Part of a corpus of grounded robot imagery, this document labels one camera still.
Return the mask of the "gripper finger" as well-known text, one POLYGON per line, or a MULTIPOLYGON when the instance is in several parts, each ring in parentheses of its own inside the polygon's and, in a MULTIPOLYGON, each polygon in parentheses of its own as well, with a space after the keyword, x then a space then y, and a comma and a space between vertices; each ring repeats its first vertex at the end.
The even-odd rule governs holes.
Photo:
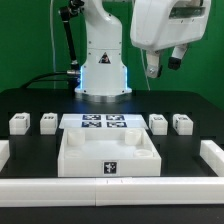
POLYGON ((188 50, 188 44, 181 44, 174 47, 172 55, 169 57, 168 68, 178 70, 181 66, 182 59, 188 50))
POLYGON ((147 59, 147 76, 150 78, 158 78, 161 75, 162 65, 161 61, 161 52, 160 51, 148 51, 146 53, 147 59))

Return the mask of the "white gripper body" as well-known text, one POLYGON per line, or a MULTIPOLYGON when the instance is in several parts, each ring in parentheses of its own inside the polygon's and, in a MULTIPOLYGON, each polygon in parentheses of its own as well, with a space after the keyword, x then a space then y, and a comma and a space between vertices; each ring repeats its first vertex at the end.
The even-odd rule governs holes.
POLYGON ((158 51, 200 40, 211 0, 136 0, 130 38, 135 47, 158 51))

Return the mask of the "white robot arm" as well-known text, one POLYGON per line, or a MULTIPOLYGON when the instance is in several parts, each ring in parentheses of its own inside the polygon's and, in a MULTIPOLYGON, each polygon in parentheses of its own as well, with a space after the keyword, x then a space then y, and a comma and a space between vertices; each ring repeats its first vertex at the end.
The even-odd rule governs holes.
MULTIPOLYGON (((168 67, 177 70, 188 44, 205 33, 211 0, 135 0, 130 29, 133 46, 144 50, 146 75, 161 74, 160 57, 171 48, 168 67)), ((122 24, 103 8, 102 0, 84 0, 87 58, 75 95, 94 102, 116 102, 131 95, 121 59, 122 24)))

